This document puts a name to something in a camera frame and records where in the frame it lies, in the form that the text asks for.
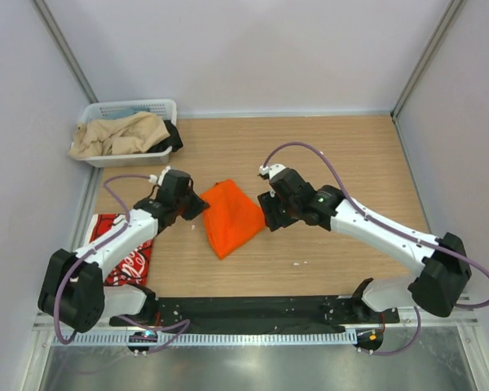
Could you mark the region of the orange t shirt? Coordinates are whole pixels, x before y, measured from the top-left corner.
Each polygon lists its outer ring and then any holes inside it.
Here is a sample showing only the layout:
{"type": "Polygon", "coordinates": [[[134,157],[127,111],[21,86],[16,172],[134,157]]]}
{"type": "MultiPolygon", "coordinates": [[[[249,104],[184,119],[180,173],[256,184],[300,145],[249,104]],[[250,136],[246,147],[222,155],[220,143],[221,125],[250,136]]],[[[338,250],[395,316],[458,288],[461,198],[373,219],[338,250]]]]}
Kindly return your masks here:
{"type": "Polygon", "coordinates": [[[266,227],[262,209],[231,179],[215,183],[201,199],[205,233],[219,260],[249,242],[266,227]]]}

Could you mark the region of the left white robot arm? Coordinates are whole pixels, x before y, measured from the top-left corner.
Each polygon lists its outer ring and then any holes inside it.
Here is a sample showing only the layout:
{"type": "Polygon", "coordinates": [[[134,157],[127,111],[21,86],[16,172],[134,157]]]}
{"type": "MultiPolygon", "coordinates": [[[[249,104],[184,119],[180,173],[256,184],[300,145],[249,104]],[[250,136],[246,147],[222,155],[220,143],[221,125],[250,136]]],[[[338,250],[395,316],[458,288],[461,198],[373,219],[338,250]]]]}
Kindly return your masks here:
{"type": "Polygon", "coordinates": [[[191,188],[174,200],[147,197],[87,246],[53,253],[37,305],[53,317],[56,334],[62,334],[62,323],[75,332],[88,332],[102,318],[151,324],[158,312],[154,291],[140,283],[106,286],[104,281],[139,245],[154,239],[177,217],[190,221],[208,208],[191,188]]]}

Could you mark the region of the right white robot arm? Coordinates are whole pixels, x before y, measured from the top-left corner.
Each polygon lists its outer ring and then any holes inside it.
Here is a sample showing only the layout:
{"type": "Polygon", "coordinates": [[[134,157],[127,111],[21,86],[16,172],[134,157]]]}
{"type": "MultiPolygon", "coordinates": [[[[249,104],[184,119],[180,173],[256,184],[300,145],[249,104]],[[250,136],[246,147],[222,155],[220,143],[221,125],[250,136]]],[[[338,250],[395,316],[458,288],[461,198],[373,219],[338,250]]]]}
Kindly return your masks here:
{"type": "Polygon", "coordinates": [[[388,225],[384,229],[372,222],[376,215],[373,211],[355,210],[335,187],[325,185],[303,197],[267,191],[258,196],[258,201],[271,231],[303,221],[353,237],[408,269],[407,276],[364,280],[361,296],[350,303],[352,315],[362,323],[391,307],[406,305],[446,318],[472,275],[469,264],[462,259],[466,251],[458,236],[446,233],[437,238],[380,217],[388,225]]]}

